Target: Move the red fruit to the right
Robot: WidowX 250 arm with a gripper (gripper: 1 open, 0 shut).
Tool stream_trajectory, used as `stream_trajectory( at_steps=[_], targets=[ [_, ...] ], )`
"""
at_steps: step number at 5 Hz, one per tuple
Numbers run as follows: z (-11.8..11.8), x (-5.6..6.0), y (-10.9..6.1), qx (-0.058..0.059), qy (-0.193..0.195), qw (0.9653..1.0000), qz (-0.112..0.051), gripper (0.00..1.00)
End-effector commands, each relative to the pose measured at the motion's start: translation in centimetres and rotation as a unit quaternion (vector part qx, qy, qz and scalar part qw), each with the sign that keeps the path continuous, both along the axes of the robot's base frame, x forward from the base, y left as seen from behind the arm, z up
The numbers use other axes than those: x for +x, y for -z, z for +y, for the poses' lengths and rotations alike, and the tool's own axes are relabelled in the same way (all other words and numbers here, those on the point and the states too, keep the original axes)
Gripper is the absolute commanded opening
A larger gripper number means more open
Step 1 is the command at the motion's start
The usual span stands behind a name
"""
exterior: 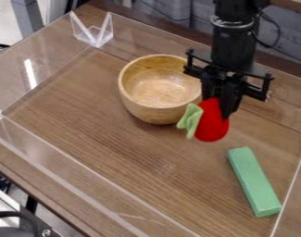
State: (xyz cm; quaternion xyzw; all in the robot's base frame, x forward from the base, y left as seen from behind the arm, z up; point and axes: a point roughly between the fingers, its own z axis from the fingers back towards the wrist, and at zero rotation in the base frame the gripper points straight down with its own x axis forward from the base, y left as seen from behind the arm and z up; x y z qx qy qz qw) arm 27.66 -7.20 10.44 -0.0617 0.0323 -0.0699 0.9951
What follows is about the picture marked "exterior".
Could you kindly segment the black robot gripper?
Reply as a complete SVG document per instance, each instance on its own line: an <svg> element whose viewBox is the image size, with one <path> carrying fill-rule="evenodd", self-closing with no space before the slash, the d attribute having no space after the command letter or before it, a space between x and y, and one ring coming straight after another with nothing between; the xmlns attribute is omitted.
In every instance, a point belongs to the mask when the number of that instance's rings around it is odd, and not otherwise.
<svg viewBox="0 0 301 237"><path fill-rule="evenodd" d="M215 27L207 53L188 48L183 72L202 82L202 99L220 94L222 119L238 110L242 97L264 101L274 79L270 72L254 64L256 36L251 29Z"/></svg>

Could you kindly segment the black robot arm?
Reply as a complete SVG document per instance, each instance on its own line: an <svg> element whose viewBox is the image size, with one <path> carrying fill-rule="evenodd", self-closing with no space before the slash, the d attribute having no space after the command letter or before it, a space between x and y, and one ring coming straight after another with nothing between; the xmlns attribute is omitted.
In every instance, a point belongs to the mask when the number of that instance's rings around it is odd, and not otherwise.
<svg viewBox="0 0 301 237"><path fill-rule="evenodd" d="M267 99L272 74L254 62L256 44L272 47L258 38L259 18L268 0L212 0L210 52L188 48L183 73L202 83L202 98L219 99L222 119L238 110L246 95Z"/></svg>

